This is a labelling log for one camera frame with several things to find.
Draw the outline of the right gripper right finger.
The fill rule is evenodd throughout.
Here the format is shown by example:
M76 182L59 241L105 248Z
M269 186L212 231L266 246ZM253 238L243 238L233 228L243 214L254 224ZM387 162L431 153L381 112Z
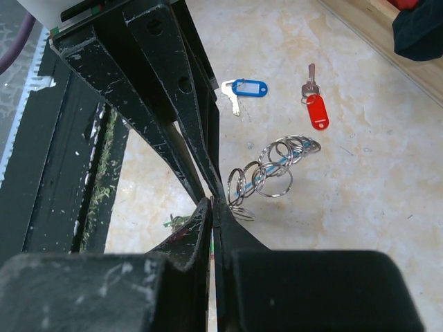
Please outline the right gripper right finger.
M237 310L232 253L235 250L265 252L269 248L236 220L222 199L212 199L212 212L217 328L219 331L229 331L229 324L235 319Z

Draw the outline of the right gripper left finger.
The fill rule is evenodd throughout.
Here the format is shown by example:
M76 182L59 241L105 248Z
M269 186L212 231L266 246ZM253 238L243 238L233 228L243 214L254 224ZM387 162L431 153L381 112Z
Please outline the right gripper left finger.
M144 331L206 331L210 277L211 202L145 255Z

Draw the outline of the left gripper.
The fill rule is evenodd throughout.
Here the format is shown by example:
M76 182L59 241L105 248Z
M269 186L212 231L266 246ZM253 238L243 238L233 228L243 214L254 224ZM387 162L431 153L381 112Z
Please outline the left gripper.
M53 48L167 163L196 204L219 170L217 80L185 1L106 1Z

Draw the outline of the key with red tag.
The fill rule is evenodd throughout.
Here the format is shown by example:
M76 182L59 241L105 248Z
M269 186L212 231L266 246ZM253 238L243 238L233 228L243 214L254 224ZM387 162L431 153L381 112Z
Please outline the key with red tag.
M323 131L329 126L329 117L323 98L320 95L321 89L315 81L315 63L308 66L308 71L308 79L301 87L301 101L307 107L312 127L315 130Z

